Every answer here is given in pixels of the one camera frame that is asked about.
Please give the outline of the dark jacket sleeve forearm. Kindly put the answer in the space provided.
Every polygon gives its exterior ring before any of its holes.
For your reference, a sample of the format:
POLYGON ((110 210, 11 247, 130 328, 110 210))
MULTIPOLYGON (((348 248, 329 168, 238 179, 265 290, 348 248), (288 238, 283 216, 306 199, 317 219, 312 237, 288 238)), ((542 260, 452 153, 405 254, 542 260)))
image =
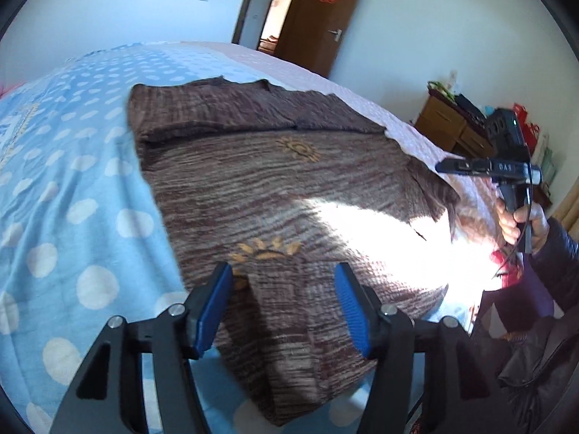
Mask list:
POLYGON ((526 433, 578 431, 578 242, 561 223, 528 264, 562 310, 492 337, 477 323, 471 339, 499 384, 517 426, 526 433))

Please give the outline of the person's right hand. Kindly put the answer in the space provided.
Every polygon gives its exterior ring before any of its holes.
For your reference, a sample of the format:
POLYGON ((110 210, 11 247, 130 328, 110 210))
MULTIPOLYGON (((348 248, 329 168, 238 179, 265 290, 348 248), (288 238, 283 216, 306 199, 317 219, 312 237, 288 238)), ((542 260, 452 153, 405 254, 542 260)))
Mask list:
POLYGON ((506 203, 499 198, 496 200, 496 212, 499 217, 499 227, 502 237, 510 245, 515 245, 520 230, 519 224, 529 224, 532 229, 532 253, 537 254, 546 244, 550 226, 543 208, 533 202, 531 206, 524 206, 515 212, 506 209, 506 203))

